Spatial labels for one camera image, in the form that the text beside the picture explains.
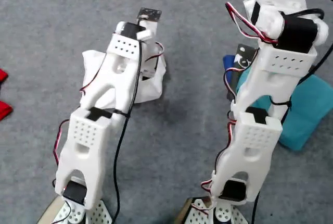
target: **gray felt surface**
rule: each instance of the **gray felt surface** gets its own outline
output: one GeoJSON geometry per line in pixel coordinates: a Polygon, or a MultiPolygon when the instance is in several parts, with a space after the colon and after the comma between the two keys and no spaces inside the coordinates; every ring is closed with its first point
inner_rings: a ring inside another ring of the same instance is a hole
{"type": "MultiPolygon", "coordinates": [[[[222,57],[240,42],[256,45],[237,31],[225,1],[242,8],[242,0],[0,0],[0,68],[10,75],[1,100],[15,109],[0,122],[0,223],[36,223],[56,196],[52,146],[59,122],[79,103],[81,52],[105,51],[117,23],[133,21],[140,7],[163,11],[158,40],[168,75],[163,97],[133,110],[119,159],[118,223],[172,223],[188,197],[205,195],[199,182],[227,137],[222,57]]],[[[323,8],[333,29],[332,3],[308,5],[323,8]]],[[[330,84],[332,67],[331,58],[318,72],[330,84]]],[[[332,124],[331,112],[301,152],[277,145],[258,224],[332,223],[332,124]]],[[[115,146],[110,140],[104,183],[111,213],[115,146]]],[[[241,210],[249,219],[252,204],[241,210]]]]}

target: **teal fabric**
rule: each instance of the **teal fabric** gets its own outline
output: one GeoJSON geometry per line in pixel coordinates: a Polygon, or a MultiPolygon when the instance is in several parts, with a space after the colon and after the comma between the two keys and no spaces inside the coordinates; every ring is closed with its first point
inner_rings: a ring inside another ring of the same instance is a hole
{"type": "MultiPolygon", "coordinates": [[[[240,77],[237,91],[244,83],[249,70],[240,77]]],[[[292,108],[283,124],[280,143],[299,151],[320,123],[321,119],[333,108],[332,87],[317,76],[310,76],[296,87],[291,96],[292,108]]],[[[254,107],[268,110],[271,105],[269,96],[259,98],[254,107]]]]}

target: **red fabric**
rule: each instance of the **red fabric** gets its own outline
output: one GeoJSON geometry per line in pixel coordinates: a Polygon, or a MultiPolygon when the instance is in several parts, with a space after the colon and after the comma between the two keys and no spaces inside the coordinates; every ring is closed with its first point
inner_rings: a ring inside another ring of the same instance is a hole
{"type": "Polygon", "coordinates": [[[8,74],[4,72],[2,69],[0,69],[0,83],[5,81],[5,79],[8,77],[8,74]]]}
{"type": "Polygon", "coordinates": [[[0,102],[0,121],[12,112],[12,107],[7,103],[0,102]]]}

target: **white 3d-printed bracket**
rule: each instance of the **white 3d-printed bracket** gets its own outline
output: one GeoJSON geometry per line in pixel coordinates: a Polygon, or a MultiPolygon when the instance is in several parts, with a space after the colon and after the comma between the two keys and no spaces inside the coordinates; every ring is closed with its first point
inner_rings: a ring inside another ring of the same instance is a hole
{"type": "MultiPolygon", "coordinates": [[[[66,203],[62,206],[56,217],[54,218],[53,222],[63,219],[68,215],[70,208],[67,206],[66,203]]],[[[59,222],[59,224],[76,224],[80,223],[80,219],[83,219],[82,212],[72,209],[71,214],[68,218],[64,221],[59,222]]],[[[85,224],[111,224],[112,219],[111,216],[104,204],[101,200],[97,204],[97,206],[88,211],[85,217],[85,224]]]]}
{"type": "MultiPolygon", "coordinates": [[[[196,199],[193,204],[200,209],[209,208],[209,206],[206,206],[201,199],[196,199]]],[[[207,211],[208,216],[205,215],[203,212],[191,207],[187,215],[187,218],[184,221],[184,224],[213,223],[214,210],[215,210],[216,219],[221,223],[231,222],[230,224],[248,224],[244,216],[235,206],[232,206],[231,204],[224,201],[220,201],[216,208],[207,211]]]]}

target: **black strap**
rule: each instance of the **black strap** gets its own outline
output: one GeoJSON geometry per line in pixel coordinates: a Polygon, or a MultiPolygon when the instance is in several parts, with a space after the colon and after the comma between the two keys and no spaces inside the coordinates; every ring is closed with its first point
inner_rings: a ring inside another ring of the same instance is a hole
{"type": "Polygon", "coordinates": [[[291,106],[292,106],[291,98],[290,98],[288,101],[284,102],[284,103],[274,103],[273,100],[272,100],[272,97],[271,97],[271,96],[270,96],[270,100],[271,100],[271,103],[272,103],[273,105],[277,105],[277,106],[287,105],[288,108],[291,108],[291,106]]]}
{"type": "Polygon", "coordinates": [[[118,115],[122,115],[122,116],[124,116],[126,118],[130,118],[130,116],[131,116],[130,114],[126,114],[123,111],[121,111],[119,109],[116,109],[116,108],[113,110],[112,113],[115,113],[115,114],[118,114],[118,115]]]}
{"type": "Polygon", "coordinates": [[[259,17],[259,11],[260,11],[260,4],[258,4],[258,2],[256,2],[254,4],[252,16],[251,16],[251,22],[253,23],[253,25],[255,25],[257,23],[257,20],[259,17]]]}

